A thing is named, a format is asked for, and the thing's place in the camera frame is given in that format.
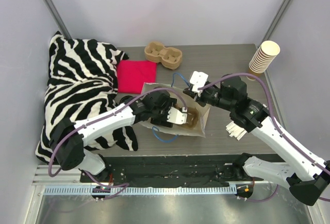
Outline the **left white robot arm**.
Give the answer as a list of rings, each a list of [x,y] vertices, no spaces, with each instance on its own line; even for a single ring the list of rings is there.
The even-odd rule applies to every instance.
[[[79,169],[98,182],[105,182],[111,168],[104,157],[86,149],[99,137],[114,135],[117,130],[153,118],[167,124],[183,124],[187,119],[187,104],[179,93],[170,88],[155,88],[139,96],[125,96],[114,109],[95,117],[78,121],[63,119],[49,140],[53,154],[48,174],[57,162],[61,170]]]

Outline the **single cardboard cup carrier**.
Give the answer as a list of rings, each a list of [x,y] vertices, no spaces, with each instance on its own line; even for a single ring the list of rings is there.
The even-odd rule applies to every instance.
[[[178,125],[185,129],[194,129],[199,121],[199,112],[196,108],[187,108],[187,120],[185,124]]]

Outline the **white straws pile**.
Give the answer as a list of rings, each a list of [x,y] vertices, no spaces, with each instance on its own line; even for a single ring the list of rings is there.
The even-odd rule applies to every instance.
[[[232,121],[226,126],[226,131],[239,141],[246,133],[261,128],[261,122],[268,116],[267,106],[259,102],[238,105],[229,114]]]

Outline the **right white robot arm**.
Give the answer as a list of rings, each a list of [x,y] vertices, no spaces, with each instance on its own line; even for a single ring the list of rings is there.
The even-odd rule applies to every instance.
[[[273,182],[288,189],[299,202],[313,206],[329,186],[329,161],[310,152],[280,126],[270,104],[263,105],[249,98],[242,75],[228,74],[216,82],[209,82],[207,74],[194,71],[184,93],[201,106],[209,104],[229,111],[232,120],[227,127],[229,133],[235,127],[244,129],[286,162],[286,165],[279,165],[243,153],[234,162],[235,178],[253,177]]]

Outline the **checkered paper takeout bag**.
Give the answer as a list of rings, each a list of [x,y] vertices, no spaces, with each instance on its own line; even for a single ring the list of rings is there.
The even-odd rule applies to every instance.
[[[160,132],[177,136],[200,136],[205,137],[205,126],[207,123],[210,105],[200,106],[191,97],[183,93],[182,88],[171,86],[170,84],[163,83],[144,83],[142,92],[147,92],[154,88],[172,88],[177,91],[183,98],[188,108],[187,122],[185,124],[177,125],[173,124],[172,127],[165,127],[159,124],[152,124],[151,120],[140,122],[140,124],[146,128],[150,128],[156,138],[160,140],[158,134]]]

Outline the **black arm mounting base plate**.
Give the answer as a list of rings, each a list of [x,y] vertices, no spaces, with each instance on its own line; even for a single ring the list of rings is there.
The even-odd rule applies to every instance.
[[[98,182],[130,187],[216,187],[251,181],[235,161],[239,155],[106,157]]]

